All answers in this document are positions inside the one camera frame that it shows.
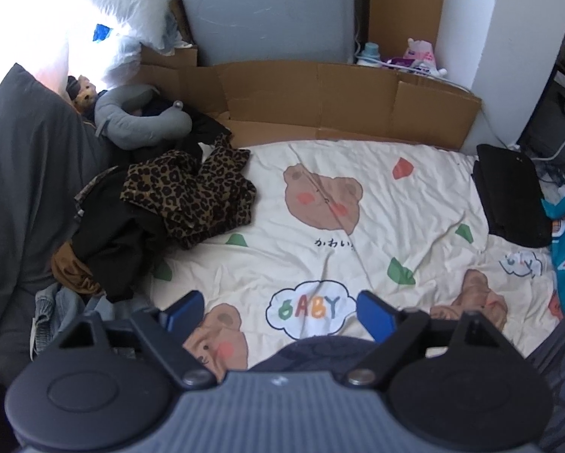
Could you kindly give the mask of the leopard print skirt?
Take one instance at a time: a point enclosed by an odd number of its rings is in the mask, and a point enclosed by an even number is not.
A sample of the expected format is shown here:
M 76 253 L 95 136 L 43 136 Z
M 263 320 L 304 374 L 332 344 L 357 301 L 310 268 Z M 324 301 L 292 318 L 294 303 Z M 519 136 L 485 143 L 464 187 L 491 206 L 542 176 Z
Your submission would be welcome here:
M 251 152 L 219 135 L 201 162 L 172 149 L 128 167 L 121 200 L 160 217 L 182 250 L 252 222 L 257 189 L 243 172 Z

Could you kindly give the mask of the black clothes pile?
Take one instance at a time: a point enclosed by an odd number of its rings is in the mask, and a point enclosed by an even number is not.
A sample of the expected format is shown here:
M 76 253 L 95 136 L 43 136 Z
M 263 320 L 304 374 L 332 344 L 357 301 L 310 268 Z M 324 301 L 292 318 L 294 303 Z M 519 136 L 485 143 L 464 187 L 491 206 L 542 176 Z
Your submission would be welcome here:
M 71 246 L 83 264 L 92 272 L 111 302 L 129 300 L 163 251 L 172 243 L 160 217 L 128 206 L 121 192 L 128 167 L 152 160 L 177 149 L 202 160 L 202 144 L 212 145 L 229 131 L 215 119 L 186 105 L 192 119 L 191 132 L 183 139 L 163 140 L 155 146 L 120 149 L 110 142 L 111 171 L 88 185 L 78 201 L 83 211 L 80 225 L 71 238 Z

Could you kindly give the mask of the blue denim jeans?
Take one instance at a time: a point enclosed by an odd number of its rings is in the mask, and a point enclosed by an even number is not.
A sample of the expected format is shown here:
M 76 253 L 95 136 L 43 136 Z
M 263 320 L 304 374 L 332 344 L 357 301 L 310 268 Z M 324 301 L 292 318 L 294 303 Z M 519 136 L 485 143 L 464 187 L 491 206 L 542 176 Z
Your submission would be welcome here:
M 35 295 L 35 315 L 29 336 L 29 356 L 34 359 L 74 321 L 78 315 L 96 312 L 103 320 L 126 318 L 132 310 L 125 302 L 110 303 L 106 297 L 82 297 L 60 283 L 51 284 Z

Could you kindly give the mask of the mustard brown garment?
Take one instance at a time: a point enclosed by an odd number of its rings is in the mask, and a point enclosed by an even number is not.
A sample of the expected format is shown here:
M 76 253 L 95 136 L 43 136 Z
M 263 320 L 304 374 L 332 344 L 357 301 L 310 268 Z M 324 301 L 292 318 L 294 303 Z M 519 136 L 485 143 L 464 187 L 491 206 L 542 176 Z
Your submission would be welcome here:
M 100 296 L 102 287 L 94 279 L 91 270 L 74 255 L 71 243 L 65 241 L 51 258 L 51 270 L 64 287 L 87 296 Z

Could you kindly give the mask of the cream bear print bedsheet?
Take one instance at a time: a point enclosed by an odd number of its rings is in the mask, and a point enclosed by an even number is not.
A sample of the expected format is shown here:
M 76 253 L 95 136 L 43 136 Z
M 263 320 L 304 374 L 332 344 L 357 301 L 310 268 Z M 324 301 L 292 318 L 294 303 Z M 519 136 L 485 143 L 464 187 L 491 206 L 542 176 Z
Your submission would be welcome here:
M 249 225 L 170 248 L 143 290 L 158 308 L 205 300 L 189 350 L 246 369 L 314 336 L 366 329 L 357 297 L 446 316 L 482 308 L 523 354 L 559 324 L 551 255 L 492 235 L 475 161 L 432 146 L 298 141 L 255 146 Z

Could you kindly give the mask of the folded black garment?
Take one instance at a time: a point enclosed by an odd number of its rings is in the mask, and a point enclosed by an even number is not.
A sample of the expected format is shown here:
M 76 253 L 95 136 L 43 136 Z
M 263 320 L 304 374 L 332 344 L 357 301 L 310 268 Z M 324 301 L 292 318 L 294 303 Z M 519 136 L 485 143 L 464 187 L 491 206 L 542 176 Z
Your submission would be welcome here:
M 524 153 L 479 144 L 474 179 L 489 232 L 524 248 L 551 244 L 551 219 L 532 160 Z

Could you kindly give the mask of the grey neck pillow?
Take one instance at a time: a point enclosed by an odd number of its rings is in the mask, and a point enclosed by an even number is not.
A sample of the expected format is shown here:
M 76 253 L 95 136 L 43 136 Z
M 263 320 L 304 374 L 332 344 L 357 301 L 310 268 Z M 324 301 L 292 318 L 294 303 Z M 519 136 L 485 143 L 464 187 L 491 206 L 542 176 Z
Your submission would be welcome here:
M 163 140 L 185 138 L 192 129 L 192 119 L 175 101 L 157 116 L 135 116 L 159 95 L 156 87 L 144 84 L 123 85 L 97 99 L 94 109 L 96 135 L 104 136 L 120 149 L 155 146 Z

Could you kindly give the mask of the dark grey pillow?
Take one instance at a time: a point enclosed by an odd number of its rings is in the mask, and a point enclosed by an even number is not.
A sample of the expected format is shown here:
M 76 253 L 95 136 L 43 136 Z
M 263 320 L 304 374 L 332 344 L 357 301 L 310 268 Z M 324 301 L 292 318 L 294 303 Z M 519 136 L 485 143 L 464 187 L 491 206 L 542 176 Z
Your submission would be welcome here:
M 111 159 L 107 140 L 18 63 L 0 84 L 0 319 L 14 293 L 51 280 L 74 198 Z

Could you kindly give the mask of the brown cardboard sheet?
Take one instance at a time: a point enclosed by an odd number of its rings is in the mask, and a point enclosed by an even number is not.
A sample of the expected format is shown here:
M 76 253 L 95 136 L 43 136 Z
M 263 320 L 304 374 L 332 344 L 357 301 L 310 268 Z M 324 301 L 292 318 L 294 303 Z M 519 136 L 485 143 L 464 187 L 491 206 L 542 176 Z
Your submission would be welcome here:
M 133 80 L 220 121 L 238 146 L 350 139 L 458 150 L 481 108 L 472 93 L 405 72 L 290 60 L 200 66 L 194 48 L 144 49 Z

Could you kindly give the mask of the small plush toy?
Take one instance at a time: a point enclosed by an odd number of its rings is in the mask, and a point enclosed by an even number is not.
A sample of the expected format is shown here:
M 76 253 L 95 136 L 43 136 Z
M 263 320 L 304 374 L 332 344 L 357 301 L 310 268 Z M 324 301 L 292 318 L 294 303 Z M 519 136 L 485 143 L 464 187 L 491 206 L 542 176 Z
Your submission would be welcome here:
M 96 87 L 85 76 L 78 76 L 78 78 L 68 76 L 66 93 L 74 108 L 80 114 L 87 114 L 87 112 L 92 111 L 97 100 Z

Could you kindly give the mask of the pink toiletry package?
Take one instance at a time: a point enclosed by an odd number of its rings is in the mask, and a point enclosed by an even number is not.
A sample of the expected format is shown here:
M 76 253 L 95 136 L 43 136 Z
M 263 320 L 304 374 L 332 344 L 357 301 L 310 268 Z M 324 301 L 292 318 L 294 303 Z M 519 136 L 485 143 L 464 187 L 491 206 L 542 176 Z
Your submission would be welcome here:
M 429 75 L 436 78 L 446 78 L 446 69 L 437 66 L 433 45 L 429 41 L 407 39 L 407 48 L 400 57 L 387 61 L 388 65 L 405 71 L 416 72 L 419 75 Z

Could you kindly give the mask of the light blue bottle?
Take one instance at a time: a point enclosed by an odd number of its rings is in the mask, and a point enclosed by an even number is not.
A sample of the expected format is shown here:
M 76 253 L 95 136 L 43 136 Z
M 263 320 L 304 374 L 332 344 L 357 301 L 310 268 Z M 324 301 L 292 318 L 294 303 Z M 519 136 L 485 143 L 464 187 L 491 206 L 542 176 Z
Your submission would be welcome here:
M 356 55 L 356 63 L 358 66 L 381 68 L 383 64 L 380 59 L 379 45 L 373 42 L 366 42 L 364 47 Z

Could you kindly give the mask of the tall cardboard box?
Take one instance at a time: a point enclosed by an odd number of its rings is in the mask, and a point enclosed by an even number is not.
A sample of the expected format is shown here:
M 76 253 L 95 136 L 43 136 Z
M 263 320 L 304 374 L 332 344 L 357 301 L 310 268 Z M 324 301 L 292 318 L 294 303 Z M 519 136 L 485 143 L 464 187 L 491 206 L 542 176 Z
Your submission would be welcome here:
M 435 44 L 444 0 L 369 0 L 368 40 L 383 57 L 401 56 L 407 41 Z

